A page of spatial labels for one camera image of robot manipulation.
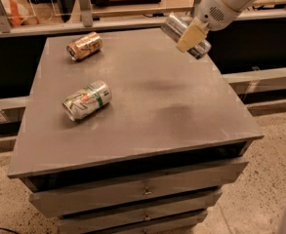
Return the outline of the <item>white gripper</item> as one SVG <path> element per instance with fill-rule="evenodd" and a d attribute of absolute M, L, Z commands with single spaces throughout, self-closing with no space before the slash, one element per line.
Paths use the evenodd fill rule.
<path fill-rule="evenodd" d="M 201 0 L 195 18 L 177 43 L 177 48 L 187 52 L 207 37 L 208 31 L 218 31 L 230 25 L 238 16 L 225 0 Z"/>

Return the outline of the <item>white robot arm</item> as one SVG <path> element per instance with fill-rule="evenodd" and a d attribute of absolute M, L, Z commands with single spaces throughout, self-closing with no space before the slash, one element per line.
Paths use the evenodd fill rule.
<path fill-rule="evenodd" d="M 203 41 L 209 31 L 226 28 L 256 0 L 201 0 L 195 17 L 177 43 L 182 52 Z"/>

